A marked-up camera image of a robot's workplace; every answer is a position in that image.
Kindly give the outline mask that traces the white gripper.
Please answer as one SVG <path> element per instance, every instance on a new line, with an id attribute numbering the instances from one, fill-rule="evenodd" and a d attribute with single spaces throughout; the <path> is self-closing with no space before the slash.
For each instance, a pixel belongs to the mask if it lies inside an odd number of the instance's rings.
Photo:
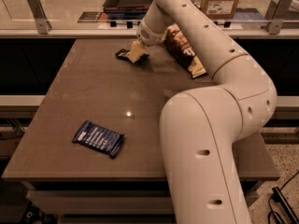
<path id="1" fill-rule="evenodd" d="M 131 63 L 137 63 L 147 57 L 146 46 L 154 46 L 161 42 L 165 26 L 162 22 L 142 20 L 136 31 L 139 40 L 132 43 L 127 58 Z"/>

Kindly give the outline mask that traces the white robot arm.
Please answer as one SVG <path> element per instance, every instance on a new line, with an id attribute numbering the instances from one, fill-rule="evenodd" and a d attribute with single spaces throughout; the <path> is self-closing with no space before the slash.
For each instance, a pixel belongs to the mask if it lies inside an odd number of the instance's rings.
<path id="1" fill-rule="evenodd" d="M 161 113 L 160 143 L 177 224 L 251 224 L 232 145 L 270 120 L 275 85 L 194 0 L 153 0 L 131 51 L 157 44 L 171 23 L 213 82 L 174 95 Z"/>

